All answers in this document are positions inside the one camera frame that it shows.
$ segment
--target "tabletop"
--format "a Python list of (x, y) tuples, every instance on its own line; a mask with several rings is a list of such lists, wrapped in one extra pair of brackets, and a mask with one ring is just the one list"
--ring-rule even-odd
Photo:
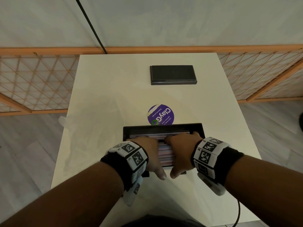
[[(151, 65), (193, 65), (198, 83), (152, 86)], [(81, 55), (51, 187), (99, 161), (122, 141), (123, 126), (149, 125), (147, 112), (157, 104), (172, 109), (173, 124), (201, 122), (206, 137), (260, 158), (216, 53)], [(196, 169), (165, 181), (151, 173), (134, 204), (120, 199), (101, 226), (121, 226), (145, 214), (217, 226), (236, 221), (238, 204), (228, 192), (215, 195)], [(255, 220), (241, 205), (240, 222)]]

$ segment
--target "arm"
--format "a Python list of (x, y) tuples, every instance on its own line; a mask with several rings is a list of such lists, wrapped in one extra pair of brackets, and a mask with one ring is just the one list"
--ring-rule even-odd
[[(198, 133), (166, 138), (176, 154), (172, 178), (194, 168), (191, 155), (200, 140)], [(245, 155), (232, 165), (224, 186), (270, 226), (301, 226), (303, 223), (301, 173)]]
[[(165, 180), (166, 174), (158, 159), (157, 140), (140, 137), (131, 141), (148, 154), (146, 170)], [(117, 171), (98, 162), (48, 191), (0, 227), (100, 226), (123, 192), (123, 180)]]

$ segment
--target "hand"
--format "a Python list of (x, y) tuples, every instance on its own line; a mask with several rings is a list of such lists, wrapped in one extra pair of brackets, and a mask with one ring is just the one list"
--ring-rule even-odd
[(170, 176), (172, 179), (178, 177), (182, 172), (192, 170), (194, 167), (191, 164), (190, 158), (198, 141), (203, 140), (198, 132), (193, 132), (192, 135), (181, 133), (175, 136), (167, 136), (165, 142), (172, 147), (176, 155), (175, 165), (171, 170)]
[(158, 176), (158, 178), (160, 178), (161, 180), (165, 180), (166, 174), (162, 168), (158, 157), (158, 140), (145, 136), (137, 137), (134, 139), (128, 139), (127, 141), (134, 141), (145, 149), (149, 157), (149, 162), (146, 166), (146, 170), (154, 172)]

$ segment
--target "round sticker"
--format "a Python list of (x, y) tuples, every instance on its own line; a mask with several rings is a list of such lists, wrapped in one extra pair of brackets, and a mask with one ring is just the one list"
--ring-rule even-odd
[(147, 119), (151, 125), (171, 125), (174, 121), (174, 113), (168, 106), (157, 104), (149, 109)]

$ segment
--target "person's left hand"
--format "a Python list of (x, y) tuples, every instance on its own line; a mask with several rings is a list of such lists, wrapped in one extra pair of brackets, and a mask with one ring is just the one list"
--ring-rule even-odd
[(134, 139), (128, 139), (127, 141), (134, 141), (145, 149), (149, 157), (149, 162), (146, 166), (146, 170), (154, 172), (158, 176), (158, 178), (160, 178), (161, 180), (165, 180), (166, 174), (158, 158), (158, 140), (144, 136), (137, 137)]

